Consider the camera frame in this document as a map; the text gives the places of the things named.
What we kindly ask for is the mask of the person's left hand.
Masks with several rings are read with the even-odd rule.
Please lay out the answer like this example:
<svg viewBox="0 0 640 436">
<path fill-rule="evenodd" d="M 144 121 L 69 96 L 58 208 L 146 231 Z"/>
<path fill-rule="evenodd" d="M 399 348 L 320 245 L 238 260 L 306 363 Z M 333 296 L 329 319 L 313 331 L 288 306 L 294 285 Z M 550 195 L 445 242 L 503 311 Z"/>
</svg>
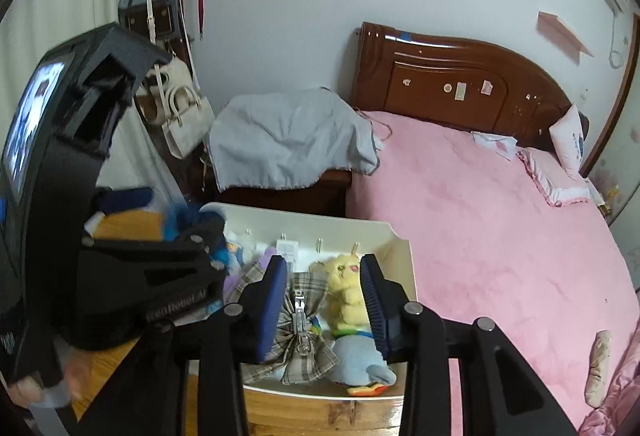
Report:
<svg viewBox="0 0 640 436">
<path fill-rule="evenodd" d="M 80 349 L 68 349 L 58 358 L 54 366 L 53 383 L 44 384 L 44 373 L 36 373 L 21 378 L 16 383 L 8 384 L 1 378 L 1 384 L 9 394 L 11 401 L 19 407 L 27 408 L 29 404 L 39 404 L 46 400 L 47 390 L 61 385 L 64 392 L 74 400 L 80 400 L 88 393 L 92 372 L 92 355 Z"/>
</svg>

